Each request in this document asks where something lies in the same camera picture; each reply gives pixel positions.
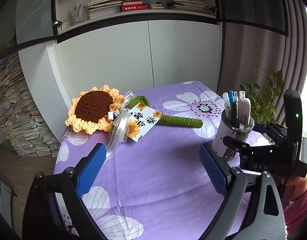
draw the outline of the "wooden floor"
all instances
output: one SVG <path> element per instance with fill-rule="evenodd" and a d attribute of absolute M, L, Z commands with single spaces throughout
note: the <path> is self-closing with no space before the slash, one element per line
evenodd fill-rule
<path fill-rule="evenodd" d="M 21 237 L 22 217 L 29 189 L 38 171 L 46 175 L 53 173 L 56 158 L 51 155 L 41 157 L 18 157 L 5 147 L 0 147 L 0 179 L 6 183 L 17 197 L 12 197 L 12 220 L 14 230 Z"/>

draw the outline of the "red book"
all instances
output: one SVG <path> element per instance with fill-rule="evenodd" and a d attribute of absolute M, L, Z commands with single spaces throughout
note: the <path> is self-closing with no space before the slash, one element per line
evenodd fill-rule
<path fill-rule="evenodd" d="M 146 10 L 147 5 L 133 5 L 133 6 L 123 6 L 123 12 L 136 11 L 136 10 Z"/>
<path fill-rule="evenodd" d="M 123 6 L 137 5 L 142 4 L 142 1 L 132 1 L 132 2 L 124 2 Z"/>

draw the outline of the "cabinet door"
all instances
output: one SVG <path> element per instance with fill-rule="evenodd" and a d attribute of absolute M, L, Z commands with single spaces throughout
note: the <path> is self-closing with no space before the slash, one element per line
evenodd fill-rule
<path fill-rule="evenodd" d="M 56 45 L 71 97 L 108 85 L 121 93 L 154 87 L 148 22 L 113 25 Z"/>
<path fill-rule="evenodd" d="M 220 26 L 190 21 L 149 21 L 149 35 L 155 87 L 196 80 L 216 91 Z"/>
<path fill-rule="evenodd" d="M 17 0 L 17 44 L 55 39 L 55 0 Z"/>
<path fill-rule="evenodd" d="M 287 35 L 285 0 L 216 0 L 217 19 Z"/>

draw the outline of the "person's hand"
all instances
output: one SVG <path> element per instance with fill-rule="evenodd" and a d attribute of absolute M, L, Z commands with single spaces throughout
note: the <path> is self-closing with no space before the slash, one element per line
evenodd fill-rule
<path fill-rule="evenodd" d="M 281 179 L 281 183 L 284 184 L 286 178 L 283 177 Z M 292 195 L 290 197 L 290 201 L 295 201 L 300 198 L 307 190 L 307 176 L 305 178 L 301 178 L 299 176 L 291 175 L 286 183 L 286 186 L 295 186 Z"/>

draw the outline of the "ribbon bow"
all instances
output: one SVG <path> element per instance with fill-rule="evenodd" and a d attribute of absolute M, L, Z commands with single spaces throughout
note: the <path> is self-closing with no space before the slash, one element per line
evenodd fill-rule
<path fill-rule="evenodd" d="M 128 91 L 124 95 L 124 101 L 122 103 L 118 101 L 118 97 L 115 98 L 115 103 L 120 106 L 120 114 L 112 124 L 114 129 L 111 134 L 108 146 L 106 147 L 107 155 L 105 162 L 114 156 L 121 143 L 127 141 L 128 126 L 131 115 L 129 109 L 126 108 L 126 106 L 128 106 L 131 100 L 135 97 L 136 95 L 132 91 Z"/>

